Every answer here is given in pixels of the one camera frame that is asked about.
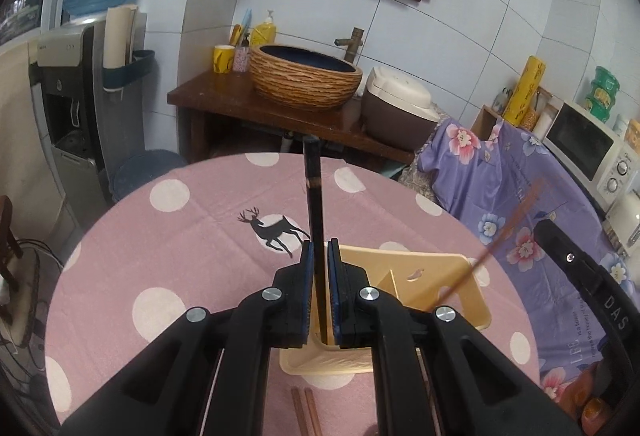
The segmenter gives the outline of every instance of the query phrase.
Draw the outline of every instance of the faucet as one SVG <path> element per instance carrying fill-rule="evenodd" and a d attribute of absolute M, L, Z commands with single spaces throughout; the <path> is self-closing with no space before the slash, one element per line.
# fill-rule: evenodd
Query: faucet
<path fill-rule="evenodd" d="M 351 32 L 351 38 L 336 38 L 334 40 L 336 46 L 347 46 L 347 50 L 344 52 L 344 59 L 351 64 L 356 59 L 358 48 L 362 45 L 363 33 L 364 30 L 354 28 Z"/>

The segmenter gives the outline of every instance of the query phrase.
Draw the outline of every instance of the microwave oven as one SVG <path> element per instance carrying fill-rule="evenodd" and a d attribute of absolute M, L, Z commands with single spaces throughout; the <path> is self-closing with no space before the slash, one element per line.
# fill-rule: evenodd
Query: microwave oven
<path fill-rule="evenodd" d="M 626 193 L 638 171 L 636 152 L 574 102 L 562 102 L 543 144 L 604 213 Z"/>

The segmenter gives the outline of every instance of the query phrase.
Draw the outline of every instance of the wooden counter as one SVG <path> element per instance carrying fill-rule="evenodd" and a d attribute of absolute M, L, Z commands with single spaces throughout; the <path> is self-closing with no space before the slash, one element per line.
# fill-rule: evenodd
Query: wooden counter
<path fill-rule="evenodd" d="M 302 111 L 258 95 L 249 74 L 209 71 L 172 90 L 167 95 L 167 102 L 191 110 L 191 162 L 208 157 L 207 113 L 315 134 L 324 140 L 405 164 L 414 160 L 413 152 L 384 145 L 362 131 L 360 100 L 357 99 L 331 111 Z"/>

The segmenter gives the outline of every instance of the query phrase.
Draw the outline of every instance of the woven sink bowl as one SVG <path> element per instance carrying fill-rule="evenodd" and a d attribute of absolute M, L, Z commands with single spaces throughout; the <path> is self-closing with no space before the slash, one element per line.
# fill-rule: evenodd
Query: woven sink bowl
<path fill-rule="evenodd" d="M 268 44 L 253 48 L 250 58 L 255 90 L 289 107 L 323 111 L 353 96 L 362 70 L 316 51 Z"/>

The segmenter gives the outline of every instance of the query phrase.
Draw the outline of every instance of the metal screw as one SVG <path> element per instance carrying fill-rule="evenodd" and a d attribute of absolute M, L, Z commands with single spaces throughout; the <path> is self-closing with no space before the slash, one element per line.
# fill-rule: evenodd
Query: metal screw
<path fill-rule="evenodd" d="M 436 310 L 436 317 L 443 322 L 450 322 L 456 318 L 456 312 L 449 306 L 440 306 Z"/>
<path fill-rule="evenodd" d="M 190 322 L 200 322 L 205 319 L 207 312 L 203 308 L 191 308 L 187 311 L 187 320 Z"/>
<path fill-rule="evenodd" d="M 367 286 L 360 290 L 360 297 L 366 301 L 374 301 L 380 297 L 380 292 L 371 286 Z"/>
<path fill-rule="evenodd" d="M 262 298 L 266 301 L 276 301 L 282 297 L 282 291 L 278 288 L 266 288 L 262 290 Z"/>

